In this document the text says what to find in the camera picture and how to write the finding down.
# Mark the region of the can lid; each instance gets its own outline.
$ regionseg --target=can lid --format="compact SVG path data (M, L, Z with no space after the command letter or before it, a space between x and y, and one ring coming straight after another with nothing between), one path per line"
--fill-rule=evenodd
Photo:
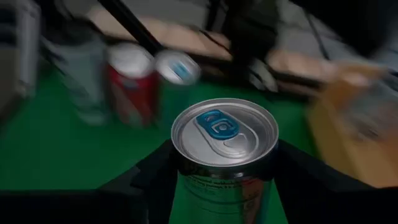
M143 47L123 43L108 50L109 64L121 75L129 78L144 78L150 74L153 56Z
M275 148L278 126L263 107L220 98L195 104L174 121L172 141L187 159L211 167L254 162Z
M164 50L156 55L155 69L167 81L177 85L194 84L200 76L199 65L187 54Z

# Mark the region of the green mat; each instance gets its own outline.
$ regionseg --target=green mat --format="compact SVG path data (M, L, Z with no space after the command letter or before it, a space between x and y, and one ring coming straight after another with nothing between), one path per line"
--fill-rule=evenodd
M190 104L211 98L241 98L269 110L280 138L315 153L304 105L267 101L257 91L200 83ZM76 116L56 72L39 82L37 96L26 101L0 132L0 189L94 189L121 174L157 148L169 135L157 128L134 129L116 119L88 126ZM185 189L178 182L171 224L189 223ZM287 223L275 185L261 223Z

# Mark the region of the blue pull tab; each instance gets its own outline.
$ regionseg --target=blue pull tab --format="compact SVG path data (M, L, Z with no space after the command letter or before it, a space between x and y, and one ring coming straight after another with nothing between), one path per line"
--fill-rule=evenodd
M197 116L198 124L214 139L226 140L239 133L237 122L220 110L211 110Z
M178 75L182 80L186 80L190 77L190 72L185 68L181 62L177 62L172 66L173 72Z

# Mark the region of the black cable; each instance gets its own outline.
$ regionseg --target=black cable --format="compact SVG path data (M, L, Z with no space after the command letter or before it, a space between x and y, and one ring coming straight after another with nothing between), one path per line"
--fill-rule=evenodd
M165 49L121 0L97 0L150 54Z
M220 46L222 49L226 50L228 53L231 53L231 51L229 50L229 48L225 47L223 44L221 44L220 42L218 42L217 40L215 40L214 38L212 38L212 36L207 33L204 30L199 29L199 32L201 32L205 37L207 37L207 39L209 39L210 41L212 41L213 43L215 43L216 45Z
M188 27L190 30L199 32L201 34L203 34L207 39L209 39L210 41L212 41L213 43L215 43L217 46L221 47L222 49L224 49L225 51L227 51L228 53L231 54L231 50L227 47L225 47L222 43L218 42L216 39L214 39L209 33L207 33L207 31L194 26L194 25L189 25L189 24L183 24L183 26Z
M311 20L310 14L306 10L304 10L304 14L305 14L305 17L307 18L308 23L310 24L310 27L311 27L311 30L312 30L314 36L315 36L315 39L318 42L319 50L321 51L321 54L323 55L323 57L325 59L330 60L329 53L326 50L325 46L323 45L322 39L321 39L321 37L320 37L320 35L319 35L318 31L317 31L317 28L315 27L313 21Z

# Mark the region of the silver can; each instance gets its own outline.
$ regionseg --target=silver can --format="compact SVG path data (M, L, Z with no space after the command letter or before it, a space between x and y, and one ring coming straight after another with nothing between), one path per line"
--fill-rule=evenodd
M208 100L183 111L171 134L192 200L190 223L254 223L263 196L269 198L263 193L271 183L257 179L254 170L277 147L272 115L245 100Z
M77 115L91 125L105 124L109 108L105 95L106 44L99 34L79 24L67 26L77 37L69 43L53 38L42 39L52 55L52 62L61 71Z
M192 85L200 68L187 54L165 50L156 55L155 70L162 77L159 94L159 126L169 131L174 119L188 107Z

